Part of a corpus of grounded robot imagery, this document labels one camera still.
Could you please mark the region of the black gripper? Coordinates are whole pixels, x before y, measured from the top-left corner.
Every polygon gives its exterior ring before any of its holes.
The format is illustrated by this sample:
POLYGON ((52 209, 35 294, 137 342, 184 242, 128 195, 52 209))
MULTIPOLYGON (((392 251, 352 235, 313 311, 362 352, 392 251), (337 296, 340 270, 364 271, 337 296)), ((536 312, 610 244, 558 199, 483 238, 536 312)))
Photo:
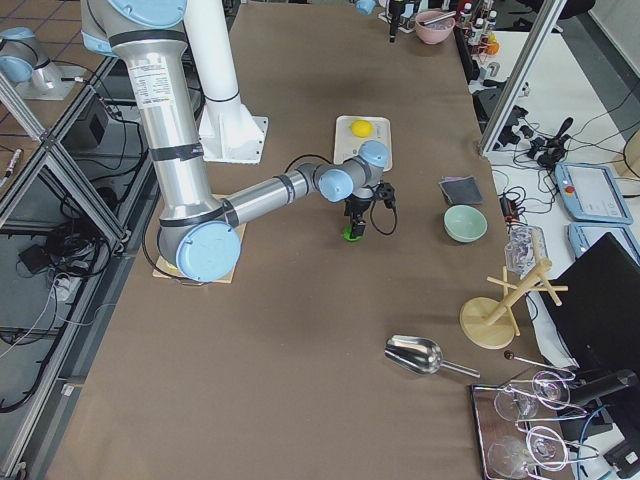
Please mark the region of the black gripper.
POLYGON ((350 228, 356 235, 364 235, 365 220, 363 214, 376 199, 376 187, 365 186, 345 199, 344 215, 350 217, 350 228))

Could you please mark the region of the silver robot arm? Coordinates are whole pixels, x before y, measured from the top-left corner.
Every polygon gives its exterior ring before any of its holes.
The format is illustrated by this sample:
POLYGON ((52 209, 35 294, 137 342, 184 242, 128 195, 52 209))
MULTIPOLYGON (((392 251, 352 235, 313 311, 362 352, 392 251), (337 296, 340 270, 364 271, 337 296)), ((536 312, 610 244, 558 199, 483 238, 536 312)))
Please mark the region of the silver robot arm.
POLYGON ((85 1, 85 46, 128 71, 164 201, 160 255, 187 278, 212 282, 240 256, 237 227, 317 192, 368 203, 389 161, 366 141, 338 165, 305 163, 228 197, 214 197, 205 159, 264 138, 243 105, 218 1, 85 1))

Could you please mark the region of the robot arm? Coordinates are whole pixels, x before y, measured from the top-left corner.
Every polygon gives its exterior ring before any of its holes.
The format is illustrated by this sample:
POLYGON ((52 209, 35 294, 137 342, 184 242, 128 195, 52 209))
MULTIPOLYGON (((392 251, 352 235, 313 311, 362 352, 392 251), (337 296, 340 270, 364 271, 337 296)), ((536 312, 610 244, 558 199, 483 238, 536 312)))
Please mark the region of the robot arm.
POLYGON ((27 27, 1 32, 1 73, 24 99, 63 100, 63 71, 27 27))

